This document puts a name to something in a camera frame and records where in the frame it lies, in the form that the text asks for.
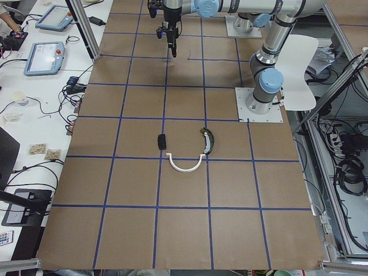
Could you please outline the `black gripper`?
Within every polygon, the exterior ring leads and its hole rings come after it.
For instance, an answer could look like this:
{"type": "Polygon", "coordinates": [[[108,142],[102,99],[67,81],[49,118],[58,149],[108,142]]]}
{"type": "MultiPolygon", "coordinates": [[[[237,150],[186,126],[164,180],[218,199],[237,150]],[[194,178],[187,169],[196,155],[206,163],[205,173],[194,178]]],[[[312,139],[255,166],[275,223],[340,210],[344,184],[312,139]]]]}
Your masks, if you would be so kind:
{"type": "Polygon", "coordinates": [[[177,23],[181,20],[182,13],[182,0],[163,0],[156,1],[157,9],[163,10],[164,21],[167,26],[162,25],[156,30],[158,39],[162,38],[162,34],[165,33],[167,37],[167,44],[171,46],[172,57],[177,57],[177,44],[176,39],[179,37],[179,30],[177,23]]]}

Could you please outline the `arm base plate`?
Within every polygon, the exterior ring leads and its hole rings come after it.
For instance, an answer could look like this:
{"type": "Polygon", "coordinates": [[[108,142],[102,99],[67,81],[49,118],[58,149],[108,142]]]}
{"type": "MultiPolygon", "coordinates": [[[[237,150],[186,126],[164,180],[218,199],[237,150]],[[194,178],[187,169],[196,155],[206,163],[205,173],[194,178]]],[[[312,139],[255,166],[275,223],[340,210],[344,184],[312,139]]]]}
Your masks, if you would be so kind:
{"type": "Polygon", "coordinates": [[[242,14],[225,16],[227,36],[232,38],[261,39],[260,28],[242,14]]]}
{"type": "Polygon", "coordinates": [[[270,103],[260,103],[253,95],[254,88],[236,87],[237,113],[240,122],[283,123],[281,108],[275,95],[270,103]]]}

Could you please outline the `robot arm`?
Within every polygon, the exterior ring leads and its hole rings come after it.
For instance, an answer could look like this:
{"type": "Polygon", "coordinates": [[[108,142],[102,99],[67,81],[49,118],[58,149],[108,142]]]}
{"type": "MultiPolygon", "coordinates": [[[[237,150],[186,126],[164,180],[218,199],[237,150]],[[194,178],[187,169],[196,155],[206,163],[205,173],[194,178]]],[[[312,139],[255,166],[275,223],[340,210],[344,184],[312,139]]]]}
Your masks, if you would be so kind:
{"type": "Polygon", "coordinates": [[[324,4],[324,1],[148,1],[147,8],[151,18],[158,10],[163,11],[164,21],[156,35],[158,38],[166,35],[173,57],[177,55],[177,23],[181,22],[182,15],[197,13],[202,18],[210,18],[219,12],[244,14],[259,27],[272,20],[262,47],[250,59],[255,88],[246,99],[250,112],[266,114],[283,86],[283,75],[275,64],[287,37],[299,18],[312,15],[324,4]]]}

